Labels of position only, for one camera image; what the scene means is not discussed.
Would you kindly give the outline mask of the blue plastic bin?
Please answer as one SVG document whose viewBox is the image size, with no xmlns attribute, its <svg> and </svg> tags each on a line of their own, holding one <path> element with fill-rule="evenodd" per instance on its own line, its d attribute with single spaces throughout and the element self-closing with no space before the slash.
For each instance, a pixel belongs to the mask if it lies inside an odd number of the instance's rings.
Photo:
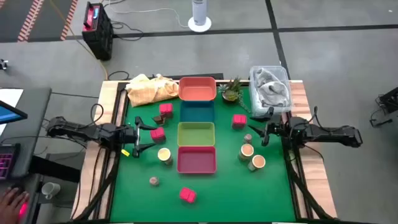
<svg viewBox="0 0 398 224">
<path fill-rule="evenodd" d="M 214 122 L 215 104 L 213 101 L 182 101 L 180 122 Z"/>
</svg>

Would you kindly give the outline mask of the dark grey desk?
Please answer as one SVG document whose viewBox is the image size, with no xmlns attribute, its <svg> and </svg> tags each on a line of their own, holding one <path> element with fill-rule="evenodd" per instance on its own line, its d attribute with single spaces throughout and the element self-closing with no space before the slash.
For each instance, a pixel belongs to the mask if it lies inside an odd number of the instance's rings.
<svg viewBox="0 0 398 224">
<path fill-rule="evenodd" d="M 29 167 L 37 143 L 36 137 L 40 133 L 43 117 L 50 99 L 50 92 L 50 88 L 23 90 L 16 108 L 26 113 L 28 118 L 7 124 L 2 134 L 0 134 L 0 143 L 19 143 L 21 145 L 11 172 L 11 178 L 0 181 L 0 195 L 14 184 L 22 185 L 24 190 L 30 195 L 20 219 L 21 224 L 31 223 L 31 216 L 35 210 L 35 200 L 38 199 L 35 191 L 40 182 L 40 176 L 33 173 L 30 174 Z"/>
</svg>

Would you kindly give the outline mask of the clear plastic storage box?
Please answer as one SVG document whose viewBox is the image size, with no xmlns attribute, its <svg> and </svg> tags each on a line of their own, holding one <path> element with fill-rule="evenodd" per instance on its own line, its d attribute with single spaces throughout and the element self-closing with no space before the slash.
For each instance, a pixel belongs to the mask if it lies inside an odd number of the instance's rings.
<svg viewBox="0 0 398 224">
<path fill-rule="evenodd" d="M 258 68 L 266 68 L 271 71 L 277 78 L 279 78 L 283 83 L 287 85 L 287 88 L 290 93 L 290 105 L 287 107 L 273 107 L 275 114 L 281 114 L 285 112 L 289 112 L 292 109 L 292 95 L 290 89 L 289 78 L 287 76 L 287 71 L 284 67 L 281 66 L 253 66 L 249 71 L 249 93 L 251 97 L 251 111 L 253 116 L 263 115 L 267 112 L 269 107 L 262 107 L 261 102 L 259 100 L 259 95 L 257 94 L 253 71 Z"/>
</svg>

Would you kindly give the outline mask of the black red toolbox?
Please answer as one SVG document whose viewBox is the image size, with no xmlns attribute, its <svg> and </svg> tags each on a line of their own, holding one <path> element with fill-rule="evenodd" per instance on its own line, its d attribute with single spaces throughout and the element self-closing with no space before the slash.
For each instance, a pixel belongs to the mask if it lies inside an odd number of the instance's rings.
<svg viewBox="0 0 398 224">
<path fill-rule="evenodd" d="M 96 59 L 101 61 L 111 59 L 113 25 L 101 3 L 87 2 L 81 33 Z"/>
</svg>

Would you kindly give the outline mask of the glass jar yellow spice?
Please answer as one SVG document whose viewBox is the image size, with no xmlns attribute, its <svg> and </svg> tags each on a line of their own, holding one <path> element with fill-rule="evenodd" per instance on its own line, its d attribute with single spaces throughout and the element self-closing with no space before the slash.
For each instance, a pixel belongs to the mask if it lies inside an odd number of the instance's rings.
<svg viewBox="0 0 398 224">
<path fill-rule="evenodd" d="M 157 157 L 166 165 L 171 165 L 173 163 L 173 158 L 171 151 L 168 148 L 161 148 L 157 153 Z"/>
</svg>

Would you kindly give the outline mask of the white mug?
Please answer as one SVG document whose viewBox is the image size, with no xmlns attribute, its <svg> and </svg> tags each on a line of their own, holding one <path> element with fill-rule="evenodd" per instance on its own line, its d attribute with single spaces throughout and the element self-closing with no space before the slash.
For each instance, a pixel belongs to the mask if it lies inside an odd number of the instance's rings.
<svg viewBox="0 0 398 224">
<path fill-rule="evenodd" d="M 47 182 L 42 186 L 41 193 L 47 200 L 50 200 L 59 193 L 60 189 L 60 184 Z"/>
</svg>

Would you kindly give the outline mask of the red spice tin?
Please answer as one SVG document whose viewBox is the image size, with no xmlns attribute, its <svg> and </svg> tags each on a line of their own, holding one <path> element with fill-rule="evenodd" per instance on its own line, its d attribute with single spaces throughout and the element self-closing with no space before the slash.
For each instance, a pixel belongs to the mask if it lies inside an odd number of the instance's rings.
<svg viewBox="0 0 398 224">
<path fill-rule="evenodd" d="M 232 118 L 233 129 L 243 129 L 247 124 L 247 116 L 244 114 L 234 114 Z"/>
<path fill-rule="evenodd" d="M 163 103 L 159 105 L 159 113 L 163 118 L 172 118 L 174 115 L 174 106 L 172 103 Z"/>
<path fill-rule="evenodd" d="M 194 203 L 196 200 L 196 197 L 197 197 L 197 193 L 192 189 L 183 187 L 179 193 L 179 197 L 180 197 L 180 199 L 182 199 L 188 203 Z"/>
<path fill-rule="evenodd" d="M 166 141 L 165 131 L 163 127 L 151 130 L 150 136 L 156 144 L 161 144 Z"/>
</svg>

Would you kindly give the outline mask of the computer monitor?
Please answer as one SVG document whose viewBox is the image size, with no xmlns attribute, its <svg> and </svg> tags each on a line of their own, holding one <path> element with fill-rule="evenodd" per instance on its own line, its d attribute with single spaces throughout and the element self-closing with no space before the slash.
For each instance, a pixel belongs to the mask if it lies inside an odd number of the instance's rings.
<svg viewBox="0 0 398 224">
<path fill-rule="evenodd" d="M 28 114 L 0 100 L 0 124 L 27 119 Z"/>
</svg>

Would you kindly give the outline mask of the green table mat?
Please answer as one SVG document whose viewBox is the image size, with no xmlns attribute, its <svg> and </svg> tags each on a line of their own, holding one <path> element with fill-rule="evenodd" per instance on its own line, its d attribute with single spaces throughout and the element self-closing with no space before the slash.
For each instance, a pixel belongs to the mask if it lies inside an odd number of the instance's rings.
<svg viewBox="0 0 398 224">
<path fill-rule="evenodd" d="M 243 138 L 251 134 L 248 121 L 243 129 L 233 129 L 234 114 L 243 114 L 238 105 L 224 103 L 216 92 L 214 174 L 181 174 L 177 171 L 177 133 L 180 122 L 179 97 L 170 103 L 174 115 L 164 125 L 166 141 L 155 144 L 139 158 L 121 156 L 113 195 L 110 220 L 122 222 L 289 222 L 295 220 L 290 184 L 284 161 L 282 142 L 271 136 L 267 146 L 258 135 L 252 137 L 257 155 L 266 164 L 250 171 L 248 162 L 238 158 Z M 171 151 L 173 163 L 166 165 L 157 157 L 161 148 Z M 160 184 L 149 183 L 158 177 Z M 194 190 L 197 197 L 188 203 L 179 197 L 183 187 Z"/>
</svg>

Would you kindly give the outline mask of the black equipment stand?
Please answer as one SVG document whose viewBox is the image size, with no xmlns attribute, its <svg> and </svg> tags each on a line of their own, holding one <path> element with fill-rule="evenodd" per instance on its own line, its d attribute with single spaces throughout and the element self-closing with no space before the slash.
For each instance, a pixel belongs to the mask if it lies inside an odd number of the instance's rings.
<svg viewBox="0 0 398 224">
<path fill-rule="evenodd" d="M 370 116 L 371 126 L 378 128 L 389 123 L 398 125 L 398 87 L 379 95 L 375 102 L 377 110 Z"/>
</svg>

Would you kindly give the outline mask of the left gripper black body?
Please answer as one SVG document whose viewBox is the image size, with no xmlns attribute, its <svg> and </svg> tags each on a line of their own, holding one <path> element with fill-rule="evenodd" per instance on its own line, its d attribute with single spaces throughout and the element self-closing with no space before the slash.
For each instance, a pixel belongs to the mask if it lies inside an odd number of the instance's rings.
<svg viewBox="0 0 398 224">
<path fill-rule="evenodd" d="M 137 129 L 136 125 L 132 128 L 130 125 L 123 126 L 119 132 L 119 143 L 122 145 L 125 144 L 139 144 L 139 129 Z"/>
</svg>

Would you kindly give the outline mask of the glass jar orange spice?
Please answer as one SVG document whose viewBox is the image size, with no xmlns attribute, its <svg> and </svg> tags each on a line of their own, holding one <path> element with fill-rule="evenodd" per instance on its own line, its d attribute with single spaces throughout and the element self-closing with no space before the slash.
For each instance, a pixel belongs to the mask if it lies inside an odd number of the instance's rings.
<svg viewBox="0 0 398 224">
<path fill-rule="evenodd" d="M 238 158 L 241 161 L 248 161 L 254 155 L 254 148 L 251 144 L 243 144 L 239 150 Z"/>
<path fill-rule="evenodd" d="M 252 157 L 248 164 L 248 169 L 250 171 L 255 171 L 258 169 L 262 169 L 266 164 L 266 160 L 262 155 L 255 155 Z"/>
</svg>

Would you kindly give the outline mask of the potted succulent plant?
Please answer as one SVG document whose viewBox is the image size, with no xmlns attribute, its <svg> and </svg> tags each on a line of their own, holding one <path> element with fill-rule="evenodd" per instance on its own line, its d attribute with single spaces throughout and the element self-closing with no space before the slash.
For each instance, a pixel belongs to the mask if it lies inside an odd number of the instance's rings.
<svg viewBox="0 0 398 224">
<path fill-rule="evenodd" d="M 218 87 L 218 92 L 221 94 L 225 103 L 238 103 L 247 113 L 251 113 L 251 110 L 244 102 L 244 92 L 241 87 L 241 79 L 237 77 L 226 84 L 221 84 Z"/>
</svg>

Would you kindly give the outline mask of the backlit keyboard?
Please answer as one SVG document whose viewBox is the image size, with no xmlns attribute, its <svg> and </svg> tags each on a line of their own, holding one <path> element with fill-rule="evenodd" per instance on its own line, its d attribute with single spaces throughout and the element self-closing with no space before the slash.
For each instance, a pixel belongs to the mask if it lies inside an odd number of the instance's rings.
<svg viewBox="0 0 398 224">
<path fill-rule="evenodd" d="M 21 145 L 17 144 L 0 144 L 0 180 L 10 178 L 14 165 L 17 161 Z"/>
</svg>

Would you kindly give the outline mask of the white paper sheet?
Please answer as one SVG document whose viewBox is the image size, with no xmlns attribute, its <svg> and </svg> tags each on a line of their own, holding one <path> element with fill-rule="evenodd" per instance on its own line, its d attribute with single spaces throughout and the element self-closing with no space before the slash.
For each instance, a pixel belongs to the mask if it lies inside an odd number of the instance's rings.
<svg viewBox="0 0 398 224">
<path fill-rule="evenodd" d="M 23 93 L 23 89 L 17 88 L 0 88 L 0 100 L 15 107 L 19 102 Z M 0 124 L 0 136 L 6 128 L 6 124 Z"/>
</svg>

